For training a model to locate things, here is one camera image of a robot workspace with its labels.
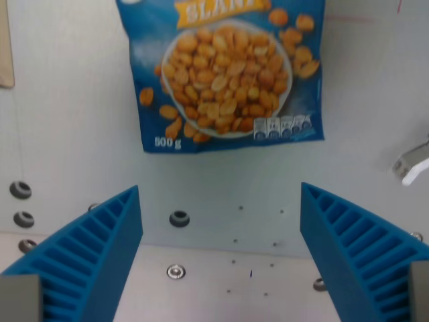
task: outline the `metal screw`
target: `metal screw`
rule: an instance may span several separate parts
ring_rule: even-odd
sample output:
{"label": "metal screw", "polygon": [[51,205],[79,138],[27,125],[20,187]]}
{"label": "metal screw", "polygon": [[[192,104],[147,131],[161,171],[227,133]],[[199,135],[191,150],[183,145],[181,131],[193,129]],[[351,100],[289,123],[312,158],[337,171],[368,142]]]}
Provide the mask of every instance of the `metal screw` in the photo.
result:
{"label": "metal screw", "polygon": [[413,237],[415,237],[415,238],[417,238],[421,242],[423,241],[423,235],[421,233],[418,233],[417,231],[411,233],[410,235],[413,236]]}
{"label": "metal screw", "polygon": [[184,276],[186,275],[185,267],[178,264],[170,265],[167,268],[167,275],[173,280],[179,280],[181,278],[184,278]]}
{"label": "metal screw", "polygon": [[324,284],[323,278],[318,278],[313,283],[313,288],[318,292],[326,291],[326,285]]}

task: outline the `roasted peanut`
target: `roasted peanut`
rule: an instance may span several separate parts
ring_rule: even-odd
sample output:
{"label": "roasted peanut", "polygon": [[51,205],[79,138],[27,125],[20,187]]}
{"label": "roasted peanut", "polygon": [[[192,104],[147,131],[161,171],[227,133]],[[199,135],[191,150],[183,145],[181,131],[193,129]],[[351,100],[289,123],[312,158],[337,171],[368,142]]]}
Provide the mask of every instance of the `roasted peanut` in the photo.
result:
{"label": "roasted peanut", "polygon": [[255,56],[265,56],[268,53],[268,46],[256,46],[253,49],[253,54]]}
{"label": "roasted peanut", "polygon": [[178,116],[176,120],[166,128],[166,138],[175,140],[182,129],[182,118]]}
{"label": "roasted peanut", "polygon": [[207,117],[216,120],[219,118],[219,103],[209,103],[207,107]]}
{"label": "roasted peanut", "polygon": [[196,73],[192,67],[189,68],[189,81],[192,83],[195,83],[195,81],[196,81]]}
{"label": "roasted peanut", "polygon": [[214,60],[219,67],[228,67],[231,63],[231,59],[224,54],[219,54]]}
{"label": "roasted peanut", "polygon": [[176,69],[168,63],[162,65],[162,71],[167,78],[174,78],[174,74],[176,73]]}
{"label": "roasted peanut", "polygon": [[218,75],[213,79],[211,89],[212,91],[219,92],[224,89],[228,84],[228,78],[224,75]]}
{"label": "roasted peanut", "polygon": [[201,91],[200,98],[203,101],[212,101],[215,98],[215,92],[213,92],[211,89],[205,89]]}
{"label": "roasted peanut", "polygon": [[198,112],[200,113],[200,115],[206,115],[207,114],[207,109],[208,106],[210,106],[211,103],[200,103],[200,105],[198,106]]}
{"label": "roasted peanut", "polygon": [[196,51],[204,57],[212,58],[216,56],[216,50],[209,44],[198,45]]}
{"label": "roasted peanut", "polygon": [[213,39],[213,33],[207,28],[200,28],[196,32],[196,37],[206,43],[211,43]]}
{"label": "roasted peanut", "polygon": [[279,97],[274,93],[270,93],[269,96],[271,97],[272,101],[271,108],[273,109],[273,111],[276,111],[280,107]]}
{"label": "roasted peanut", "polygon": [[189,67],[192,65],[192,56],[186,52],[182,52],[179,54],[179,60],[185,65],[186,67]]}
{"label": "roasted peanut", "polygon": [[246,68],[244,70],[244,73],[254,75],[254,74],[257,74],[260,70],[261,70],[261,65],[256,63],[254,60],[248,60],[246,62]]}
{"label": "roasted peanut", "polygon": [[236,132],[239,129],[239,126],[240,126],[242,120],[243,119],[241,117],[234,120],[234,123],[231,126],[231,130],[233,132]]}
{"label": "roasted peanut", "polygon": [[263,87],[270,88],[274,85],[274,74],[268,68],[261,70],[257,78]]}
{"label": "roasted peanut", "polygon": [[185,123],[185,126],[183,127],[183,134],[186,138],[192,138],[195,133],[198,132],[195,127],[190,125],[188,122]]}
{"label": "roasted peanut", "polygon": [[249,107],[249,115],[253,117],[263,117],[265,115],[265,109],[258,104],[252,104]]}
{"label": "roasted peanut", "polygon": [[319,66],[320,62],[317,60],[305,64],[300,70],[300,77],[304,79],[310,78],[318,70]]}
{"label": "roasted peanut", "polygon": [[282,70],[281,72],[277,73],[275,75],[275,79],[278,81],[283,81],[289,78],[289,73],[287,70]]}
{"label": "roasted peanut", "polygon": [[185,107],[185,114],[189,119],[198,119],[198,112],[192,106]]}
{"label": "roasted peanut", "polygon": [[244,60],[233,61],[228,67],[227,74],[229,76],[237,76],[244,71],[245,67],[246,62]]}
{"label": "roasted peanut", "polygon": [[219,112],[221,115],[231,115],[234,114],[235,109],[237,108],[237,100],[236,99],[225,99],[222,103]]}
{"label": "roasted peanut", "polygon": [[252,101],[256,101],[259,98],[259,89],[257,87],[251,87],[247,91],[247,97]]}
{"label": "roasted peanut", "polygon": [[241,116],[248,116],[249,115],[249,108],[248,107],[244,107],[241,110]]}
{"label": "roasted peanut", "polygon": [[172,88],[172,90],[174,91],[174,92],[183,92],[183,85],[181,85],[181,84],[178,84],[178,83],[176,83],[176,82],[174,82],[174,81],[171,81],[170,82],[170,87]]}
{"label": "roasted peanut", "polygon": [[162,105],[160,115],[165,119],[176,119],[179,116],[179,111],[171,105]]}
{"label": "roasted peanut", "polygon": [[180,85],[186,85],[189,82],[189,74],[185,68],[180,68],[174,74],[174,80]]}
{"label": "roasted peanut", "polygon": [[302,64],[306,64],[307,62],[311,62],[313,59],[313,54],[308,47],[300,46],[296,48],[295,52],[295,60],[300,61]]}
{"label": "roasted peanut", "polygon": [[234,76],[233,78],[231,78],[231,80],[229,81],[229,88],[232,91],[236,91],[240,86],[240,78],[238,76]]}
{"label": "roasted peanut", "polygon": [[282,27],[288,23],[289,16],[288,13],[284,9],[274,9],[271,11],[268,17],[269,22],[278,27]]}
{"label": "roasted peanut", "polygon": [[196,47],[198,45],[198,40],[196,37],[192,34],[186,34],[185,36],[182,36],[177,41],[177,49],[180,52],[193,52],[195,51]]}
{"label": "roasted peanut", "polygon": [[274,53],[275,53],[275,44],[272,42],[268,46],[267,55],[268,55],[268,57],[271,57],[274,55]]}
{"label": "roasted peanut", "polygon": [[173,92],[174,98],[182,105],[189,105],[190,99],[183,92]]}
{"label": "roasted peanut", "polygon": [[303,32],[312,32],[314,29],[314,19],[309,15],[301,14],[296,19],[296,27]]}
{"label": "roasted peanut", "polygon": [[240,85],[245,89],[252,87],[255,84],[255,82],[256,82],[256,77],[252,75],[243,75],[240,78]]}
{"label": "roasted peanut", "polygon": [[292,58],[295,56],[296,47],[295,47],[295,44],[293,42],[283,41],[283,48],[286,51],[286,54],[288,54],[289,58]]}
{"label": "roasted peanut", "polygon": [[194,143],[205,143],[209,141],[209,139],[210,139],[210,136],[202,132],[196,133],[193,137]]}
{"label": "roasted peanut", "polygon": [[302,34],[298,30],[289,27],[283,34],[283,41],[299,44],[302,42]]}
{"label": "roasted peanut", "polygon": [[269,38],[267,34],[254,34],[251,36],[251,43],[254,46],[268,46]]}
{"label": "roasted peanut", "polygon": [[155,66],[155,75],[158,77],[161,77],[161,75],[162,75],[161,65]]}
{"label": "roasted peanut", "polygon": [[192,85],[185,86],[185,94],[188,95],[191,101],[197,102],[198,100],[198,92]]}
{"label": "roasted peanut", "polygon": [[232,122],[234,122],[234,120],[235,120],[235,116],[234,115],[224,115],[224,116],[219,117],[214,122],[214,126],[215,127],[224,127],[226,125],[232,124]]}
{"label": "roasted peanut", "polygon": [[218,134],[226,134],[229,132],[229,130],[231,129],[230,125],[226,125],[226,126],[222,126],[222,127],[217,127],[217,133]]}
{"label": "roasted peanut", "polygon": [[198,121],[196,123],[200,128],[206,129],[208,127],[213,126],[213,124],[215,124],[215,121],[207,116],[200,116],[200,118],[198,118]]}
{"label": "roasted peanut", "polygon": [[283,67],[283,57],[279,54],[273,55],[269,60],[267,67],[274,73],[278,73]]}
{"label": "roasted peanut", "polygon": [[235,32],[235,46],[245,49],[249,45],[249,36],[245,30],[237,30]]}
{"label": "roasted peanut", "polygon": [[215,74],[210,69],[201,70],[197,75],[196,79],[198,82],[203,84],[211,83],[215,79]]}
{"label": "roasted peanut", "polygon": [[265,89],[261,90],[261,92],[259,94],[259,103],[265,109],[271,109],[271,107],[273,105],[271,97],[270,97],[269,93]]}
{"label": "roasted peanut", "polygon": [[288,89],[288,85],[284,80],[277,80],[274,83],[273,92],[277,95],[284,93]]}
{"label": "roasted peanut", "polygon": [[239,87],[235,91],[235,100],[239,105],[246,103],[247,101],[247,91],[244,87]]}
{"label": "roasted peanut", "polygon": [[147,87],[140,91],[139,95],[140,104],[143,106],[150,106],[154,100],[154,90],[151,87]]}
{"label": "roasted peanut", "polygon": [[239,125],[239,129],[242,132],[250,132],[253,130],[253,118],[246,117],[243,119]]}
{"label": "roasted peanut", "polygon": [[213,35],[212,45],[218,52],[226,52],[228,50],[225,37],[219,34]]}
{"label": "roasted peanut", "polygon": [[205,69],[208,67],[208,59],[206,56],[197,55],[194,57],[192,64],[196,69]]}

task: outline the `blue snack package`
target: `blue snack package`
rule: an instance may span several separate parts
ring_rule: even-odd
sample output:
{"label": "blue snack package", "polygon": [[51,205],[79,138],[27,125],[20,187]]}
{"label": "blue snack package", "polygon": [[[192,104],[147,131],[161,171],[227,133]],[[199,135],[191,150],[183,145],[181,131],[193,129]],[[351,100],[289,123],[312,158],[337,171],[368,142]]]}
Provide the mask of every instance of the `blue snack package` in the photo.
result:
{"label": "blue snack package", "polygon": [[323,140],[325,0],[117,0],[143,149]]}

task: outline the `white panel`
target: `white panel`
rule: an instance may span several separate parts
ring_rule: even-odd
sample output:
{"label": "white panel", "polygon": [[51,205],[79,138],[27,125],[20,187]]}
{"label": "white panel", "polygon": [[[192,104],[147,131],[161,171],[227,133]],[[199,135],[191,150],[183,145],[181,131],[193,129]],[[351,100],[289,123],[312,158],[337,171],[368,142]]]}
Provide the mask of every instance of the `white panel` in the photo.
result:
{"label": "white panel", "polygon": [[[0,234],[0,272],[23,238],[43,240]],[[185,267],[182,280],[167,277],[170,264]],[[312,260],[141,246],[115,322],[339,322],[328,293],[312,288],[318,277]]]}
{"label": "white panel", "polygon": [[[34,190],[20,205],[36,218],[32,232],[52,233],[138,184],[144,243],[306,257],[299,208],[307,181],[429,235],[429,176],[405,189],[389,171],[429,132],[429,5],[407,0],[397,15],[398,4],[328,1],[325,142],[156,156],[141,148],[114,1],[12,1],[20,160]],[[176,209],[189,213],[187,228],[168,223]],[[9,211],[0,228],[18,231]]]}

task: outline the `bolt hole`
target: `bolt hole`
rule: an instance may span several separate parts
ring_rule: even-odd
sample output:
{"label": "bolt hole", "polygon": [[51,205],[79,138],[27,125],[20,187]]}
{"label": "bolt hole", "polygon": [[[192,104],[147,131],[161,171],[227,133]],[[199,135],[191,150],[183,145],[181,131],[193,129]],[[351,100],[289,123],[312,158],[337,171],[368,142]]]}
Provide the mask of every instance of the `bolt hole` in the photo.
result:
{"label": "bolt hole", "polygon": [[30,228],[34,226],[34,218],[26,211],[18,211],[13,215],[13,221],[21,228]]}
{"label": "bolt hole", "polygon": [[32,195],[32,189],[23,181],[13,181],[9,186],[10,193],[17,199],[28,199]]}
{"label": "bolt hole", "polygon": [[185,211],[177,210],[170,215],[170,223],[177,228],[183,228],[189,225],[190,218]]}
{"label": "bolt hole", "polygon": [[32,241],[31,239],[23,239],[18,244],[19,250],[24,254],[28,253],[36,246],[37,246],[37,243],[35,241]]}
{"label": "bolt hole", "polygon": [[185,218],[186,217],[186,213],[184,211],[175,211],[174,214],[176,215],[177,218]]}

